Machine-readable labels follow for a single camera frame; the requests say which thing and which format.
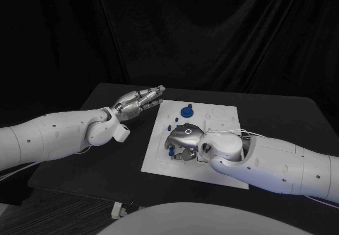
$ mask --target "cable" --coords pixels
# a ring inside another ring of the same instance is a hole
[[[30,166],[38,164],[40,162],[34,162],[30,165],[24,166],[21,169],[15,170],[14,172],[0,176],[0,181],[4,180],[7,177],[10,177],[14,173],[17,173],[18,171],[24,170],[25,168],[28,168]]]
[[[311,198],[311,197],[308,197],[308,196],[305,196],[305,197],[307,197],[308,199],[311,199],[313,201],[320,202],[321,204],[324,204],[324,205],[327,205],[327,206],[334,207],[336,209],[339,209],[339,207],[336,207],[334,205],[330,205],[328,203],[321,202],[321,201],[315,200],[314,198]]]
[[[89,148],[90,148],[90,146],[88,146],[86,151],[89,150]],[[86,151],[85,151],[85,152],[86,152]],[[73,154],[82,154],[82,153],[85,153],[85,152],[79,152],[79,153],[73,153]]]
[[[222,132],[239,131],[239,132],[245,132],[246,134],[253,134],[253,135],[256,135],[256,136],[265,137],[265,136],[262,136],[262,135],[259,135],[259,134],[256,134],[256,133],[248,132],[245,129],[235,129],[235,130],[227,130],[227,131],[216,131],[216,130],[207,129],[207,131],[204,132],[204,134],[206,134],[209,131],[214,131],[214,132],[219,132],[219,133],[222,133]]]

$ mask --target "robotic hand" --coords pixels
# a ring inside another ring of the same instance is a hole
[[[113,137],[124,142],[129,130],[119,122],[163,102],[158,86],[119,97],[111,108],[46,114],[25,123],[0,128],[0,171],[30,162],[63,158]]]
[[[281,194],[307,195],[339,203],[339,157],[261,136],[207,131],[191,124],[170,133],[164,149],[183,147],[171,158],[191,160],[196,154],[223,175]],[[240,160],[240,149],[245,158]]]

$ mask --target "white round object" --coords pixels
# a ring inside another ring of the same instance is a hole
[[[99,235],[310,235],[255,213],[200,203],[161,204],[116,220]]]
[[[214,108],[214,109],[212,110],[212,113],[213,113],[213,115],[214,115],[217,118],[220,118],[220,117],[225,116],[225,111],[223,111],[223,109],[220,109],[220,108]]]

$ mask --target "gray floor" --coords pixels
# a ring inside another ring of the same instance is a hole
[[[93,235],[112,222],[113,202],[34,189],[21,206],[8,206],[0,216],[1,235]],[[135,206],[124,206],[126,212]]]

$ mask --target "white board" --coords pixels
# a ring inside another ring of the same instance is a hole
[[[180,110],[188,104],[191,104],[194,113],[191,117],[184,118]],[[141,172],[248,189],[248,184],[217,173],[200,156],[190,161],[170,159],[164,141],[176,126],[186,123],[199,126],[204,131],[207,128],[212,130],[239,129],[236,107],[164,100],[158,108]],[[176,148],[174,154],[181,151],[183,148]]]

